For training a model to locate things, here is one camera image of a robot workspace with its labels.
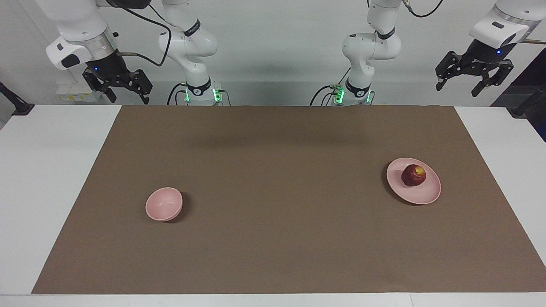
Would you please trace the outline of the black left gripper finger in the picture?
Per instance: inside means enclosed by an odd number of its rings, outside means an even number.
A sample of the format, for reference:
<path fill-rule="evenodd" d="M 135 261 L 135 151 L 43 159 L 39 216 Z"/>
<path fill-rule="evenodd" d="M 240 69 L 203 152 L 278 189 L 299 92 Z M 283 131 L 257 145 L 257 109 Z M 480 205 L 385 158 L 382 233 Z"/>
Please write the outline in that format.
<path fill-rule="evenodd" d="M 446 84 L 447 80 L 456 76 L 462 75 L 464 67 L 462 66 L 463 55 L 459 55 L 454 51 L 448 51 L 444 58 L 439 62 L 435 68 L 435 74 L 437 76 L 436 90 L 441 91 Z"/>
<path fill-rule="evenodd" d="M 481 81 L 470 92 L 472 97 L 477 97 L 486 87 L 501 85 L 512 72 L 514 65 L 510 59 L 497 64 L 478 64 Z"/>

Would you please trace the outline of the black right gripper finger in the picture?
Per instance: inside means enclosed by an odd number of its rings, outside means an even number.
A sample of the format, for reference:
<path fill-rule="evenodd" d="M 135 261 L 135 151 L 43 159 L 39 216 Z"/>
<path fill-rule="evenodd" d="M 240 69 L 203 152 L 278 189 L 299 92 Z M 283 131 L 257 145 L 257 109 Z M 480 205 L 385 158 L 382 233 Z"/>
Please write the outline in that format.
<path fill-rule="evenodd" d="M 149 94 L 153 88 L 152 82 L 142 69 L 125 72 L 125 89 L 136 93 L 144 105 L 150 102 Z"/>
<path fill-rule="evenodd" d="M 114 91 L 106 82 L 100 82 L 99 78 L 94 75 L 90 68 L 86 68 L 86 70 L 82 72 L 82 76 L 92 91 L 103 93 L 111 103 L 115 103 L 117 96 Z"/>

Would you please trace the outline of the brown table mat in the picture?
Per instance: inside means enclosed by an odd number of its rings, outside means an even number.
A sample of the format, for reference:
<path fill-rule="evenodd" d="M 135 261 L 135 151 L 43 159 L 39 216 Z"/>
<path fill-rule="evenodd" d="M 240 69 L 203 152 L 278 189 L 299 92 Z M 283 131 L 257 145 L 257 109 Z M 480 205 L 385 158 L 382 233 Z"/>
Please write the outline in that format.
<path fill-rule="evenodd" d="M 437 200 L 397 196 L 420 160 Z M 162 187 L 183 209 L 145 212 Z M 546 292 L 453 107 L 124 106 L 34 294 Z"/>

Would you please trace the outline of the black clamp mount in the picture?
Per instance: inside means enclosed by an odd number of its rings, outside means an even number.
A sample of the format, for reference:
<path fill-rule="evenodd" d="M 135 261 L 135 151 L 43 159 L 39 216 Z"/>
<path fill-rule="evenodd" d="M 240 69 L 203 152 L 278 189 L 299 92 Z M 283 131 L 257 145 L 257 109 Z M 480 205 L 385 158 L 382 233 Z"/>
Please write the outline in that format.
<path fill-rule="evenodd" d="M 546 82 L 538 86 L 524 101 L 515 106 L 507 107 L 513 118 L 526 119 L 526 112 L 535 110 L 535 113 L 546 113 Z"/>
<path fill-rule="evenodd" d="M 8 89 L 4 83 L 0 81 L 0 93 L 10 101 L 15 107 L 15 111 L 12 113 L 12 116 L 26 116 L 29 115 L 35 104 L 28 103 L 22 99 L 19 95 L 14 93 L 12 90 Z"/>

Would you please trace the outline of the dark red apple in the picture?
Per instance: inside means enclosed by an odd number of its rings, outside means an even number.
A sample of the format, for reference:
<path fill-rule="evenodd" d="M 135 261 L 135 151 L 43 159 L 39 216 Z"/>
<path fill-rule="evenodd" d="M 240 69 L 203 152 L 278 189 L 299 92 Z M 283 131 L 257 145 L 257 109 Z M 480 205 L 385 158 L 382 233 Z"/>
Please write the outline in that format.
<path fill-rule="evenodd" d="M 401 174 L 402 182 L 406 186 L 415 187 L 425 182 L 427 178 L 426 170 L 421 165 L 408 165 Z"/>

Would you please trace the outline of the pink bowl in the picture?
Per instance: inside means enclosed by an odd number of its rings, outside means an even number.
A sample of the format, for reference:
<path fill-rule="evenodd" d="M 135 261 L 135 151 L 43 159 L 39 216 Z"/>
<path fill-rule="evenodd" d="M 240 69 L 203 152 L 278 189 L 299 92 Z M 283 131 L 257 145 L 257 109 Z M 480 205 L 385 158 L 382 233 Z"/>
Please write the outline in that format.
<path fill-rule="evenodd" d="M 154 221 L 168 222 L 183 209 L 183 194 L 173 187 L 162 187 L 146 200 L 145 212 Z"/>

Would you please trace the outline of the pink plate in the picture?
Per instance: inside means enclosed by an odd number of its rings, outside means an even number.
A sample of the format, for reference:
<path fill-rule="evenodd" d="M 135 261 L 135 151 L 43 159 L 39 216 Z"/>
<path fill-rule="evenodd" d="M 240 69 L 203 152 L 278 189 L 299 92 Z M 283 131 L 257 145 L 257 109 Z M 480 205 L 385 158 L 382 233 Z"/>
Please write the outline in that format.
<path fill-rule="evenodd" d="M 418 165 L 425 169 L 425 180 L 418 186 L 408 186 L 402 180 L 403 171 L 409 165 Z M 409 157 L 402 157 L 390 162 L 386 169 L 386 179 L 397 196 L 415 205 L 427 205 L 435 202 L 442 191 L 437 173 L 426 163 Z"/>

